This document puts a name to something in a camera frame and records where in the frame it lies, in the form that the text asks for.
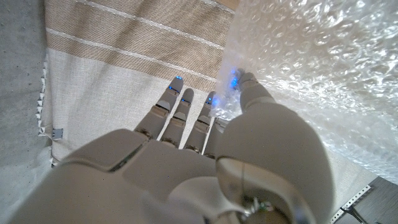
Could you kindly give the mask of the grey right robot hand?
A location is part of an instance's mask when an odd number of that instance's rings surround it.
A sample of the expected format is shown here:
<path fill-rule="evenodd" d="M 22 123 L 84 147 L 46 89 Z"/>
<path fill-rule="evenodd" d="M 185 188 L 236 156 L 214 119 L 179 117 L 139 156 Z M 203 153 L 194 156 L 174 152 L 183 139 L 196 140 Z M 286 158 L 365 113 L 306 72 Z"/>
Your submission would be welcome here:
<path fill-rule="evenodd" d="M 233 76 L 235 119 L 212 119 L 209 96 L 180 146 L 193 91 L 176 77 L 134 130 L 64 158 L 10 222 L 326 223 L 334 187 L 320 138 L 253 74 Z"/>

